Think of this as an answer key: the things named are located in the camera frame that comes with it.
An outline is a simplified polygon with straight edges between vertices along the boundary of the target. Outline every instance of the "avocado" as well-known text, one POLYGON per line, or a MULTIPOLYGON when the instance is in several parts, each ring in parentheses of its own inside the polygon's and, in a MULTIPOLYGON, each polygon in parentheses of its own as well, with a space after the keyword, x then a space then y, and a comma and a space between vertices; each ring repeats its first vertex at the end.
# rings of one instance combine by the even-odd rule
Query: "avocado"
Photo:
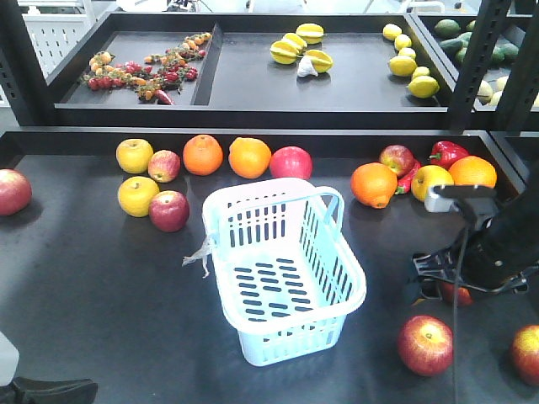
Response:
POLYGON ((490 58, 490 66, 498 66, 504 61, 505 55, 502 48, 495 46, 490 58))
POLYGON ((466 51, 468 50, 467 47, 463 47, 460 49, 456 55, 455 55, 455 61, 461 65, 464 62, 464 56, 466 55, 466 51))
POLYGON ((448 56, 454 56, 464 46, 463 41, 455 38, 454 40, 442 40, 440 48, 448 56))
POLYGON ((442 39, 449 40, 461 33, 461 26, 454 19, 441 19, 435 25, 435 33, 442 39))
POLYGON ((512 63, 515 61, 516 57, 519 54, 519 47, 517 45, 508 43, 500 46, 501 50, 504 52, 505 61, 512 63))

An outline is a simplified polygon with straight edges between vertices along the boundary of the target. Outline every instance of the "plastic basket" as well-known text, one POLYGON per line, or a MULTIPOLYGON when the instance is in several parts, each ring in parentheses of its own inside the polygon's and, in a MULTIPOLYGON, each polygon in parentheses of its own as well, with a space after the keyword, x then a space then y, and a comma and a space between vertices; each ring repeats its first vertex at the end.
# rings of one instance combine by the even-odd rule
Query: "plastic basket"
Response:
POLYGON ((223 313, 250 364, 333 347, 365 299, 363 269, 341 233, 343 211, 335 189, 298 178, 219 189, 205 200, 223 313))

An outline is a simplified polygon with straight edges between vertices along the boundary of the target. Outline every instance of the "red chili pepper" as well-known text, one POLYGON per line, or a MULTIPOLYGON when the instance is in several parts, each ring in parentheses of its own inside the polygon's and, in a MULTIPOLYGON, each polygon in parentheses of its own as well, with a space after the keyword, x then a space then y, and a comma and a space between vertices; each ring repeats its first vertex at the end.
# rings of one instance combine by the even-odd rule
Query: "red chili pepper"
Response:
POLYGON ((174 101, 163 90, 155 90, 154 95, 159 101, 166 105, 174 105, 174 101))
POLYGON ((397 182, 397 190, 395 191, 395 195, 399 194, 406 194, 410 192, 410 189, 412 188, 412 180, 414 179, 414 175, 418 170, 421 168, 421 163, 417 160, 414 161, 414 166, 410 171, 404 175, 404 177, 400 178, 397 182))
POLYGON ((448 170, 454 162, 469 155, 470 153, 464 147, 452 141, 438 141, 432 146, 429 159, 430 164, 441 166, 448 170))

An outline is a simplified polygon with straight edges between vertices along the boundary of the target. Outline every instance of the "lemon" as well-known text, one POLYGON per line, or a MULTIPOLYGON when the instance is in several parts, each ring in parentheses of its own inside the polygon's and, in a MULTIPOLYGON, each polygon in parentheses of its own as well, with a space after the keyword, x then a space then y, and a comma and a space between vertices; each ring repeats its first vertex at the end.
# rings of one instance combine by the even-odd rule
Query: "lemon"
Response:
POLYGON ((415 50, 413 50, 412 48, 402 48, 398 54, 400 56, 410 56, 412 59, 415 60, 415 50))
POLYGON ((283 40, 277 40, 271 44, 269 51, 273 60, 283 65, 290 65, 297 59, 296 47, 283 40))
POLYGON ((402 48, 412 47, 412 40, 406 34, 397 35, 395 38, 395 49, 400 51, 402 48))
POLYGON ((312 66, 318 73, 327 72, 334 65, 334 60, 332 57, 321 50, 308 50, 305 52, 304 57, 311 59, 312 66))
POLYGON ((148 216, 152 198, 159 194, 159 186, 148 177, 128 178, 118 188, 118 202, 121 209, 135 217, 148 216))
POLYGON ((395 56, 389 60, 389 70, 395 76, 412 76, 417 66, 415 60, 410 56, 395 56))
POLYGON ((293 32, 284 34, 282 40, 294 46, 298 53, 303 52, 307 48, 307 42, 300 35, 293 32))
POLYGON ((323 27, 318 24, 301 24, 296 28, 296 34, 300 35, 309 45, 322 42, 323 27))
POLYGON ((430 98, 440 91, 440 84, 431 76, 419 76, 408 85, 408 90, 414 97, 430 98))
POLYGON ((430 69, 425 66, 419 66, 417 69, 414 70, 414 74, 412 74, 412 80, 419 76, 430 76, 430 69))
POLYGON ((387 40, 395 40, 402 32, 403 30, 398 25, 387 24, 382 30, 382 35, 387 40))

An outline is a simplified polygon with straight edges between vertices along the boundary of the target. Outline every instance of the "small fruit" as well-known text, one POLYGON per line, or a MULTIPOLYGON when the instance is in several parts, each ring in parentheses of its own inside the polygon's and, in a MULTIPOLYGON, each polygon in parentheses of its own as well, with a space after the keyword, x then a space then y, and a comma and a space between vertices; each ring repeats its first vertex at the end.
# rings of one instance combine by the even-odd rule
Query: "small fruit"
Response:
POLYGON ((439 37, 448 40, 461 33, 461 26, 454 19, 441 19, 436 23, 434 31, 439 37))
POLYGON ((425 66, 419 66, 417 69, 414 70, 414 73, 412 74, 412 80, 419 76, 430 76, 430 69, 425 66))
POLYGON ((410 82, 408 90, 414 97, 430 98, 440 91, 440 84, 431 76, 419 76, 410 82))
POLYGON ((417 200, 424 202, 430 187, 453 184, 453 177, 445 168, 429 164, 416 172, 412 180, 412 194, 417 200))
POLYGON ((30 181, 17 170, 0 170, 0 216, 13 215, 32 200, 30 181))
POLYGON ((356 168, 350 179, 352 194, 363 205, 383 209, 397 189, 397 174, 380 162, 369 162, 356 168))
POLYGON ((294 45, 283 40, 277 40, 271 44, 269 51, 271 52, 271 57, 273 57, 273 60, 281 65, 290 65, 294 63, 298 54, 298 51, 294 45))
POLYGON ((397 38, 395 38, 394 45, 395 45, 395 49, 397 51, 400 51, 402 48, 412 47, 412 40, 406 34, 400 34, 400 35, 397 35, 397 38))
POLYGON ((454 162, 449 168, 455 185, 484 185, 494 188, 497 174, 494 166, 477 156, 467 156, 454 162))
POLYGON ((521 379, 539 385, 539 325, 530 324, 515 333, 510 355, 521 379))
POLYGON ((184 228, 189 219, 189 202, 185 195, 177 191, 163 191, 150 202, 150 221, 165 232, 184 228))
POLYGON ((195 175, 210 175, 222 164, 223 152, 221 145, 210 135, 197 135, 185 144, 184 166, 195 175))
POLYGON ((411 57, 411 58, 414 59, 414 60, 415 60, 415 57, 416 57, 416 55, 415 55, 415 50, 413 50, 412 48, 402 48, 402 49, 398 52, 398 54, 399 54, 400 56, 409 56, 409 57, 411 57))
POLYGON ((398 25, 387 24, 382 30, 382 35, 387 40, 394 41, 402 32, 403 30, 398 25))
POLYGON ((453 332, 432 316, 413 316, 398 334, 398 355, 415 374, 434 376, 453 363, 453 332))
POLYGON ((159 186, 148 177, 128 178, 118 188, 118 202, 121 209, 134 217, 148 216, 150 202, 159 193, 159 186))
POLYGON ((152 145, 144 139, 126 139, 116 147, 116 161, 129 174, 144 173, 152 156, 152 145))
POLYGON ((415 157, 406 146, 390 145, 382 150, 378 161, 388 166, 398 178, 401 178, 414 167, 415 157))
POLYGON ((304 57, 311 59, 312 66, 318 73, 327 72, 334 65, 334 60, 331 56, 322 50, 308 50, 305 52, 304 57))
POLYGON ((323 27, 318 24, 301 24, 296 28, 296 34, 300 35, 309 45, 322 42, 323 27))
POLYGON ((389 70, 395 76, 408 77, 414 74, 418 65, 409 56, 394 56, 389 60, 389 70))
POLYGON ((181 167, 179 156, 170 150, 153 154, 148 163, 148 174, 158 183, 169 183, 178 176, 181 167))
POLYGON ((240 177, 255 179, 268 168, 271 150, 260 139, 237 137, 230 145, 228 162, 240 177))
POLYGON ((312 174, 311 155, 297 146, 282 147, 271 156, 269 170, 273 178, 309 179, 312 174))

